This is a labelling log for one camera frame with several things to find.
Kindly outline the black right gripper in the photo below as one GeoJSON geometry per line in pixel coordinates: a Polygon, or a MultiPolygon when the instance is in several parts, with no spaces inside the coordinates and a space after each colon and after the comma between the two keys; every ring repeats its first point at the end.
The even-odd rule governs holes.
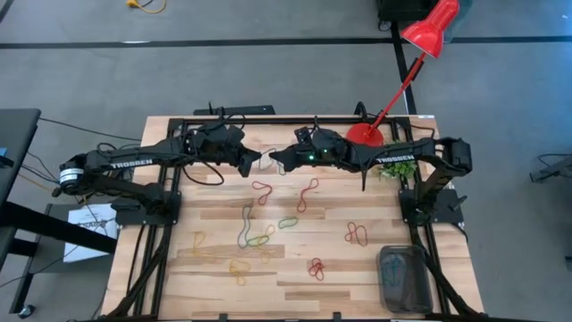
{"type": "MultiPolygon", "coordinates": [[[[316,130],[312,135],[313,145],[305,148],[299,145],[269,154],[272,159],[295,159],[297,166],[332,166],[350,171],[353,164],[349,161],[350,144],[339,134],[329,130],[316,130]]],[[[279,173],[289,173],[296,166],[292,163],[277,162],[279,173]]]]}

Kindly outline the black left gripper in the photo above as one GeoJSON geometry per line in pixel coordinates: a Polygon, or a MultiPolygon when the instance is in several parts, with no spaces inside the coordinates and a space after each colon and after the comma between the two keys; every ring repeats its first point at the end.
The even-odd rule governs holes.
{"type": "Polygon", "coordinates": [[[236,167],[242,177],[248,177],[254,160],[261,153],[244,145],[244,132],[234,126],[202,126],[196,131],[197,160],[216,165],[236,167]]]}

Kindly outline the teal rubber band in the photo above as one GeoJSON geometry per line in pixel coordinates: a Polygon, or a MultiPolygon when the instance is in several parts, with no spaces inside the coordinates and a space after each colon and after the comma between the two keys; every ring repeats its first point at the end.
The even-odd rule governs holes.
{"type": "Polygon", "coordinates": [[[276,148],[269,148],[261,153],[261,157],[257,160],[258,171],[274,169],[279,175],[286,174],[283,168],[283,164],[270,157],[270,154],[276,151],[277,151],[276,148]]]}
{"type": "Polygon", "coordinates": [[[390,254],[382,261],[383,284],[390,287],[402,286],[406,274],[406,261],[398,254],[390,254]]]}

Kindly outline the red rubber band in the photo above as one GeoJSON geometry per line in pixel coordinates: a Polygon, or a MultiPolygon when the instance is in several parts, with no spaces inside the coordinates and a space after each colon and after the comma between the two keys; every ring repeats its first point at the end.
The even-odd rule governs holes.
{"type": "Polygon", "coordinates": [[[320,258],[313,258],[311,260],[308,273],[317,281],[322,282],[324,280],[324,264],[320,258]]]}
{"type": "Polygon", "coordinates": [[[354,222],[347,223],[348,231],[344,235],[344,240],[349,243],[356,243],[365,247],[368,244],[367,229],[363,225],[357,225],[354,222]]]}
{"type": "Polygon", "coordinates": [[[319,186],[319,180],[317,178],[312,178],[306,188],[300,191],[299,203],[296,207],[299,213],[304,213],[307,210],[306,195],[316,189],[319,186]]]}
{"type": "Polygon", "coordinates": [[[256,191],[264,191],[264,193],[257,200],[257,203],[260,206],[264,206],[268,201],[268,197],[273,192],[273,187],[268,183],[264,183],[264,182],[260,182],[260,181],[253,181],[251,183],[251,187],[256,191]]]}

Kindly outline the long olive rubber band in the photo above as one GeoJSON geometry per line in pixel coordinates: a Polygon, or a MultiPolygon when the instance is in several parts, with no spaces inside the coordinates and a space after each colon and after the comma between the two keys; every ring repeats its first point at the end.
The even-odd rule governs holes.
{"type": "Polygon", "coordinates": [[[253,204],[249,203],[245,205],[241,210],[241,219],[243,222],[242,229],[237,236],[237,245],[240,249],[246,249],[248,246],[248,232],[250,230],[250,214],[253,208],[253,204]]]}

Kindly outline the clear plastic bin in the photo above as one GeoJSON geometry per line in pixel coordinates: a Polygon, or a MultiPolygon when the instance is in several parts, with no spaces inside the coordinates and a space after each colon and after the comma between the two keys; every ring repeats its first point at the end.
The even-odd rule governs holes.
{"type": "Polygon", "coordinates": [[[417,246],[384,246],[376,257],[381,302],[395,314],[428,314],[433,311],[433,298],[429,283],[425,255],[417,246]],[[390,254],[401,255],[406,261],[406,274],[402,286],[383,284],[382,261],[390,254]]]}

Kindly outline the black flat device with antennas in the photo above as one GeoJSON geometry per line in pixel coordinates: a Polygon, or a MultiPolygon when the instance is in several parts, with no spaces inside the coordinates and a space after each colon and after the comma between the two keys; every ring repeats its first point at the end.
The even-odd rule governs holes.
{"type": "Polygon", "coordinates": [[[275,110],[272,105],[262,106],[235,106],[235,107],[208,107],[204,109],[197,109],[193,112],[195,116],[204,115],[231,115],[231,114],[244,114],[244,115],[275,115],[275,110]]]}

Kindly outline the red desk lamp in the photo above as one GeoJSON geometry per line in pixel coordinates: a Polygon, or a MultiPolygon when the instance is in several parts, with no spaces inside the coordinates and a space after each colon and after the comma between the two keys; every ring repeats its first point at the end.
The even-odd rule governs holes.
{"type": "Polygon", "coordinates": [[[381,111],[373,123],[357,123],[347,132],[346,138],[354,143],[379,147],[383,144],[383,135],[378,127],[391,108],[397,102],[420,70],[424,59],[429,55],[437,59],[442,51],[444,31],[460,11],[458,0],[439,0],[426,18],[416,21],[401,32],[401,37],[421,50],[421,55],[414,61],[400,89],[381,111]]]}

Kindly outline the green plant in white pot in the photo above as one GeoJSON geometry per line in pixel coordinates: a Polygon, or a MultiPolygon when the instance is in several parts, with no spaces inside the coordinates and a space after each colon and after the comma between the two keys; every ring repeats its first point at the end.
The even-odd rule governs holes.
{"type": "Polygon", "coordinates": [[[380,177],[388,177],[392,179],[412,179],[417,170],[416,161],[407,161],[393,164],[381,165],[379,170],[380,177]]]}

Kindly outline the black cart on casters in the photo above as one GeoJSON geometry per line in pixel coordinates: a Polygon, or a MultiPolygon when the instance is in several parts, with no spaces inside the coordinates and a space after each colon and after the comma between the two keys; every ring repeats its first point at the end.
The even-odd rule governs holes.
{"type": "Polygon", "coordinates": [[[394,22],[423,20],[439,0],[375,0],[378,30],[387,31],[394,22]]]}

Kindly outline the white printed paper sheet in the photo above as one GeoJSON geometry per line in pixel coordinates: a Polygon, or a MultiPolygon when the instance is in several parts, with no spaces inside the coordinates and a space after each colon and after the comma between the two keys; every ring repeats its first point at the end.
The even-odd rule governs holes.
{"type": "MultiPolygon", "coordinates": [[[[116,211],[112,209],[110,203],[96,204],[87,205],[77,210],[71,210],[68,215],[68,222],[116,240],[118,228],[115,217],[116,211]]],[[[103,251],[92,250],[72,243],[65,243],[63,254],[63,261],[65,263],[98,258],[106,255],[103,251]]]]}

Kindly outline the black desk on casters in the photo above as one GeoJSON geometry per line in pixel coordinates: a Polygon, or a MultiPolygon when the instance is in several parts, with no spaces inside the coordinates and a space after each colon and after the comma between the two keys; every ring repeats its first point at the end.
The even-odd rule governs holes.
{"type": "Polygon", "coordinates": [[[0,269],[10,254],[28,259],[22,276],[14,279],[18,288],[9,310],[19,318],[28,318],[35,310],[26,297],[37,273],[34,266],[50,251],[62,250],[66,242],[71,242],[112,254],[117,244],[111,237],[68,222],[69,212],[79,209],[79,205],[49,204],[44,212],[37,212],[8,200],[39,117],[40,111],[34,108],[0,109],[0,148],[7,148],[6,157],[0,157],[0,269]]]}

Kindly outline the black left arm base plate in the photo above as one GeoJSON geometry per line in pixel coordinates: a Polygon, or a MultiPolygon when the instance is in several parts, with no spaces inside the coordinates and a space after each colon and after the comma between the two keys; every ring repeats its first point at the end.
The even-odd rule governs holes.
{"type": "Polygon", "coordinates": [[[118,198],[111,204],[118,225],[175,225],[181,210],[181,193],[165,191],[158,198],[118,198]]]}

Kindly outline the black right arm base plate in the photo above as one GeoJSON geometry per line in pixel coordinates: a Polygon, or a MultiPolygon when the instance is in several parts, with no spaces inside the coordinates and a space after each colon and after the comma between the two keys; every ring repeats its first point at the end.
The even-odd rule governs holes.
{"type": "Polygon", "coordinates": [[[432,223],[463,223],[464,217],[460,205],[466,198],[466,196],[460,198],[453,189],[444,189],[436,195],[435,201],[422,203],[415,200],[415,192],[413,190],[399,191],[403,221],[414,226],[432,223]]]}

